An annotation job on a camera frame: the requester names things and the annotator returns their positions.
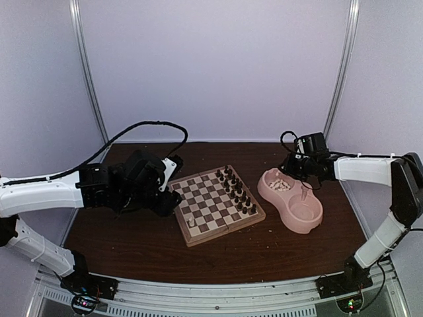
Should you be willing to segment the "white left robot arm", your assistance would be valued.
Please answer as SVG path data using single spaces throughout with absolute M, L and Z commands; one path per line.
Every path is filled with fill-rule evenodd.
M 15 248 L 32 262 L 48 268 L 80 293 L 89 293 L 95 279 L 85 257 L 62 248 L 32 230 L 21 213 L 61 207 L 93 209 L 107 207 L 118 215 L 129 209 L 150 209 L 169 215 L 181 195 L 167 184 L 181 169 L 183 160 L 173 155 L 159 158 L 137 150 L 126 162 L 107 166 L 83 164 L 74 171 L 35 178 L 1 179 L 1 245 Z

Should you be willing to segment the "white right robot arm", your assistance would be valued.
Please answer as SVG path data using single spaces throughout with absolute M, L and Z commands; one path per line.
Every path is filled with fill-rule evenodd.
M 370 267 L 395 249 L 422 216 L 422 162 L 417 153 L 402 156 L 363 155 L 331 151 L 323 133 L 295 137 L 294 145 L 279 165 L 285 175 L 302 182 L 362 182 L 387 186 L 391 206 L 372 236 L 344 262 L 339 277 L 343 291 L 353 291 L 367 277 Z

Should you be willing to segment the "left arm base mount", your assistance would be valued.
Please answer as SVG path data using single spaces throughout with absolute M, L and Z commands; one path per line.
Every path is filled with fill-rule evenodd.
M 87 295 L 94 299 L 114 300 L 118 281 L 109 277 L 88 274 L 82 277 L 63 277 L 61 287 L 71 293 Z

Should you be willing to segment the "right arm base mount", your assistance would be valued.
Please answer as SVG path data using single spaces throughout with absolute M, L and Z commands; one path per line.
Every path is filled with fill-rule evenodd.
M 321 275 L 315 280 L 315 283 L 321 299 L 358 292 L 373 285 L 373 281 L 369 277 L 366 277 L 363 281 L 351 282 L 347 280 L 343 273 Z

